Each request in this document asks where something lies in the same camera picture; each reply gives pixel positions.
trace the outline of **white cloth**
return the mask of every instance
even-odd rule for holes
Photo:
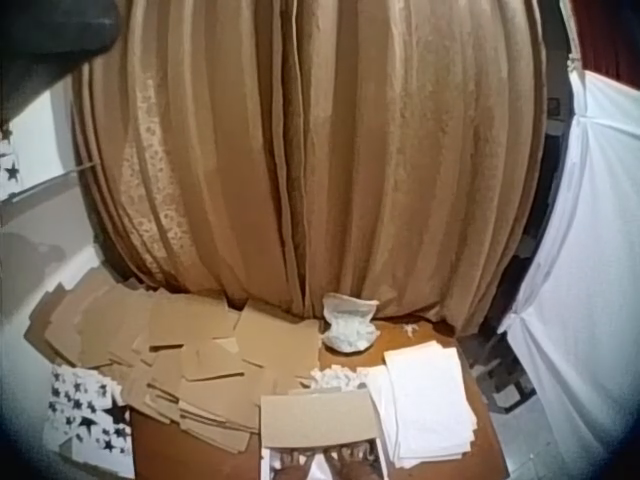
[[[640,405],[640,92],[591,72],[570,77],[565,175],[505,327],[582,475]]]

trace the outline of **plastic bag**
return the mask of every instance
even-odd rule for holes
[[[328,293],[322,299],[324,318],[331,326],[322,336],[322,341],[343,353],[361,352],[373,344],[380,332],[371,323],[377,300]]]

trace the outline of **beige curtain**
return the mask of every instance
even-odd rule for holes
[[[544,130],[533,0],[122,1],[76,78],[107,232],[155,286],[477,328]]]

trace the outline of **wooden table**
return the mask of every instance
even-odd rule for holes
[[[383,363],[383,353],[430,340],[445,347],[456,342],[434,332],[429,323],[421,322],[413,338],[409,338],[399,322],[377,322],[381,331],[374,346],[357,356],[345,357],[325,350],[320,353],[323,368],[333,364],[347,367],[369,367]],[[394,470],[392,480],[504,480],[507,467],[489,411],[471,372],[463,361],[467,398],[478,419],[478,429],[471,452],[460,460],[422,463],[410,470]],[[163,425],[137,412],[132,412],[133,448],[136,478],[139,480],[256,480],[259,478],[259,439],[253,437],[246,452],[233,455],[183,433],[176,425]]]

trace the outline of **cardboard sheet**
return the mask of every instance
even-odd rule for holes
[[[154,295],[147,292],[137,292],[131,296],[127,321],[122,323],[108,346],[109,358],[113,361],[129,366],[138,362],[141,354],[134,350],[134,344],[148,329],[153,298]]]
[[[254,429],[259,424],[259,409],[252,401],[257,381],[252,375],[201,382],[183,380],[178,396],[195,407]]]
[[[29,315],[29,326],[24,333],[27,343],[51,363],[58,355],[45,338],[45,332],[49,328],[53,312],[60,306],[66,295],[67,290],[60,284],[52,291],[45,293]]]
[[[205,425],[189,418],[180,419],[180,427],[234,453],[244,452],[251,438],[251,434],[247,432]]]
[[[82,341],[80,362],[83,367],[95,368],[111,363],[109,345],[123,323],[129,322],[135,296],[126,287],[116,285],[85,307],[77,325]]]
[[[64,297],[51,316],[45,338],[56,353],[71,365],[80,364],[82,343],[76,323],[84,307],[94,298],[115,285],[104,268],[93,268]]]
[[[367,390],[262,398],[262,445],[314,448],[378,438],[376,411]]]
[[[157,352],[155,362],[151,367],[150,383],[163,392],[177,397],[181,380],[180,349],[171,348]]]
[[[158,295],[151,308],[149,345],[181,346],[233,336],[233,316],[224,299],[196,295]]]
[[[235,337],[242,357],[256,365],[303,377],[318,366],[317,320],[300,321],[250,300]]]
[[[240,356],[215,340],[185,345],[180,351],[180,358],[182,376],[189,381],[244,375]]]
[[[122,399],[139,412],[159,422],[169,424],[171,420],[168,417],[160,414],[146,403],[150,380],[151,369],[146,365],[136,365],[131,371],[128,382],[122,387]]]

